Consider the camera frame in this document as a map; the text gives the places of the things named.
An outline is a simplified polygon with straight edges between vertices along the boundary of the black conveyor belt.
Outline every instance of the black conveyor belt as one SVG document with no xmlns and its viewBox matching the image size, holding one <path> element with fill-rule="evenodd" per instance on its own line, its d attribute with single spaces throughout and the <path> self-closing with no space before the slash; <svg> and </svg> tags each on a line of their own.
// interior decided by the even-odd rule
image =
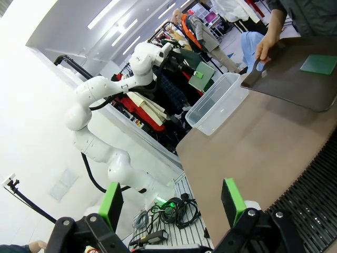
<svg viewBox="0 0 337 253">
<path fill-rule="evenodd" d="M 323 252 L 337 238 L 337 129 L 307 169 L 267 212 L 291 212 L 307 252 Z"/>
</svg>

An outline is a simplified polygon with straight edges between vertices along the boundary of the light blue fabric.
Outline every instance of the light blue fabric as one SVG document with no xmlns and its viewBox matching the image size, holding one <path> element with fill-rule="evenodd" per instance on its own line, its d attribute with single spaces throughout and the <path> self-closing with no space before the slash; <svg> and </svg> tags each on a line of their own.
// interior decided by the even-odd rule
<svg viewBox="0 0 337 253">
<path fill-rule="evenodd" d="M 258 32 L 245 32 L 241 34 L 241 49 L 243 51 L 243 62 L 248 66 L 247 73 L 251 73 L 255 63 L 256 47 L 264 36 Z M 261 62 L 257 65 L 257 70 L 263 69 Z"/>
</svg>

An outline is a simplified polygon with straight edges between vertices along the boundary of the plastic container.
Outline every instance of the plastic container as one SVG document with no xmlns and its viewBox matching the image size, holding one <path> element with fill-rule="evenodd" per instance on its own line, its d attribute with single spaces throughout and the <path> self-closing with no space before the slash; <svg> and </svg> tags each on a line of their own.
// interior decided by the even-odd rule
<svg viewBox="0 0 337 253">
<path fill-rule="evenodd" d="M 225 73 L 186 114 L 193 128 L 211 135 L 247 97 L 249 91 L 240 84 L 246 75 Z"/>
</svg>

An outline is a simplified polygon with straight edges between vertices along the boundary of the brown table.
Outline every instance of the brown table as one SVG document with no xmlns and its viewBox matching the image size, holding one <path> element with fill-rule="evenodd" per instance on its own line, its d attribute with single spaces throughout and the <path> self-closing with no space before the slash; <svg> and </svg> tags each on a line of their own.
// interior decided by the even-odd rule
<svg viewBox="0 0 337 253">
<path fill-rule="evenodd" d="M 220 200 L 224 178 L 234 178 L 242 197 L 265 210 L 303 172 L 336 125 L 337 105 L 315 113 L 250 92 L 211 136 L 189 132 L 177 152 L 213 244 L 230 228 Z"/>
</svg>

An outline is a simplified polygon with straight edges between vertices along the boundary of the white robotic arm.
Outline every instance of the white robotic arm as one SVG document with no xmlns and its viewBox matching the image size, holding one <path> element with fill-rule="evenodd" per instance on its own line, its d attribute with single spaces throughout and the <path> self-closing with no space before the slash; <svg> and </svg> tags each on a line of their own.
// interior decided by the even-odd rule
<svg viewBox="0 0 337 253">
<path fill-rule="evenodd" d="M 145 42 L 138 44 L 129 60 L 134 76 L 119 82 L 96 76 L 84 82 L 75 90 L 76 102 L 65 117 L 66 126 L 74 132 L 74 145 L 94 161 L 107 163 L 111 181 L 130 186 L 137 191 L 146 189 L 143 193 L 146 209 L 156 199 L 168 200 L 173 197 L 174 187 L 165 186 L 145 171 L 132 168 L 126 151 L 110 146 L 95 136 L 87 127 L 92 117 L 89 106 L 107 96 L 126 93 L 133 87 L 150 84 L 153 81 L 152 66 L 159 66 L 171 49 L 172 45 L 169 43 L 162 48 Z"/>
</svg>

